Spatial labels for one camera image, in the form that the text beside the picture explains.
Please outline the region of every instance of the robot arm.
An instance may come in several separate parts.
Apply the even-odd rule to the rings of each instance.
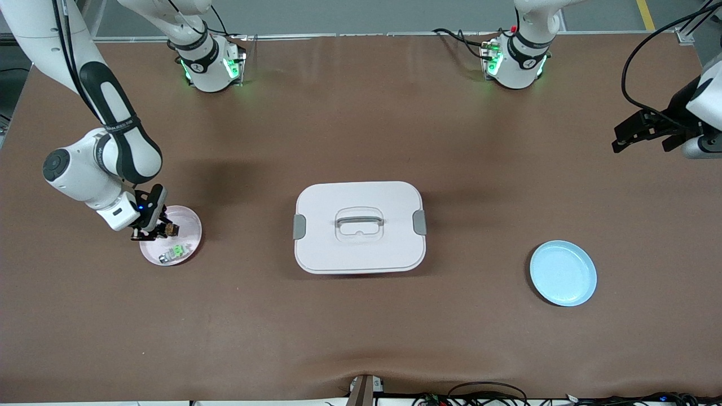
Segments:
[[[682,147],[690,159],[722,157],[722,53],[705,66],[702,74],[675,94],[662,114],[639,110],[614,128],[614,152],[643,140],[667,137],[666,152]]]
[[[203,92],[218,92],[243,80],[245,50],[211,35],[199,17],[211,0],[118,0],[168,36],[180,55],[188,80]]]
[[[514,0],[519,15],[513,35],[502,34],[499,49],[485,53],[492,59],[484,63],[488,77],[511,89],[531,85],[541,74],[547,51],[561,27],[561,8],[584,0]]]
[[[75,2],[0,0],[0,9],[34,65],[81,95],[104,125],[104,129],[93,130],[78,142],[53,151],[43,165],[46,181],[84,202],[112,229],[132,227],[134,239],[177,233],[173,227],[156,229],[157,221],[164,218],[166,193],[161,185],[147,194],[123,182],[150,181],[160,171],[162,156],[91,41]],[[68,30],[71,35],[65,36]],[[71,64],[73,70],[77,68],[77,75],[71,73]]]

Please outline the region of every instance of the table surface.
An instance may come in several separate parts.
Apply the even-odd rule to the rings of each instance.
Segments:
[[[0,400],[334,397],[359,373],[392,392],[495,380],[532,397],[717,394],[722,163],[659,142],[612,153],[641,39],[560,36],[522,91],[485,82],[442,38],[252,43],[246,84],[218,94],[185,86],[165,44],[104,44],[163,150],[168,204],[203,221],[198,255],[168,268],[45,183],[45,156],[97,122],[33,69],[0,154]],[[699,69],[662,35],[630,92],[661,108]],[[423,263],[302,271],[298,194],[378,180],[421,191]],[[596,263],[583,306],[530,288],[531,252],[552,239]]]

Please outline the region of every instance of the plate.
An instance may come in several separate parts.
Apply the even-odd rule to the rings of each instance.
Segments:
[[[589,255],[568,241],[543,243],[531,256],[531,281],[559,306],[579,306],[596,289],[596,268]]]
[[[165,209],[165,215],[178,226],[178,236],[157,238],[155,241],[140,241],[140,251],[145,256],[145,259],[152,264],[168,267],[180,264],[193,256],[193,253],[201,244],[203,228],[201,227],[201,219],[196,212],[187,207],[168,206]],[[173,250],[173,247],[178,245],[182,246],[187,252],[165,264],[161,263],[158,257]]]

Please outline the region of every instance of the light blue plate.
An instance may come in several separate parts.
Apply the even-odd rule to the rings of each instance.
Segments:
[[[567,241],[543,243],[531,256],[531,281],[548,301],[579,306],[596,289],[596,268],[583,249]]]

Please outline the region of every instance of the gray handle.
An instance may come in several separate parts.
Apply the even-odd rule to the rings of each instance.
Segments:
[[[376,223],[382,225],[383,218],[376,216],[341,217],[336,220],[336,227],[341,227],[341,225],[349,223]]]

